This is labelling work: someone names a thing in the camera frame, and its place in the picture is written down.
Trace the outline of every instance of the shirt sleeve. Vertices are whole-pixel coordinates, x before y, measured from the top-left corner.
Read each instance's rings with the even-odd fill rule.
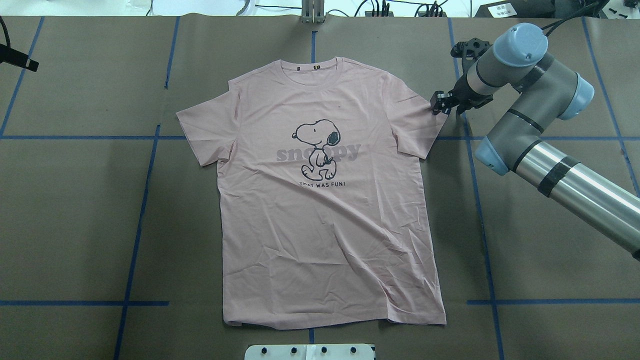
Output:
[[[425,159],[447,115],[432,115],[429,101],[389,73],[383,78],[382,97],[398,151]]]
[[[176,113],[200,166],[229,159],[240,130],[239,102],[239,92],[229,90]]]

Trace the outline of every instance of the snoopy's ear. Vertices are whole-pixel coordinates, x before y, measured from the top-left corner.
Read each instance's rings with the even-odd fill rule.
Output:
[[[337,144],[338,142],[340,142],[340,133],[338,133],[337,131],[332,132],[327,138],[326,138],[326,143],[328,145],[334,146],[335,144]]]

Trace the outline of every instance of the t-shirt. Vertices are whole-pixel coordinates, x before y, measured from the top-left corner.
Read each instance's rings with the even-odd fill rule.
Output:
[[[218,162],[223,317],[445,324],[419,158],[445,121],[390,73],[278,60],[177,113]]]

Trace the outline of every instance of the neckline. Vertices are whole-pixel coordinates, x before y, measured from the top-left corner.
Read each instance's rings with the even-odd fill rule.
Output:
[[[334,57],[331,60],[322,61],[319,63],[290,63],[284,60],[277,60],[274,62],[276,67],[276,73],[278,77],[289,86],[293,86],[294,88],[302,89],[302,90],[324,90],[330,88],[332,85],[338,81],[340,76],[342,75],[343,69],[343,59],[340,57]],[[285,70],[298,70],[299,71],[313,71],[319,69],[329,69],[331,67],[335,67],[335,72],[331,74],[325,81],[318,85],[306,85],[303,83],[299,83],[297,81],[293,81],[287,74],[285,74]]]

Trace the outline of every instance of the white bracket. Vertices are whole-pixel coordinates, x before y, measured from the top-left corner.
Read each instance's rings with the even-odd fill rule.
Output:
[[[322,24],[324,22],[324,0],[302,0],[302,22]]]
[[[376,347],[368,344],[252,345],[244,360],[375,360]]]

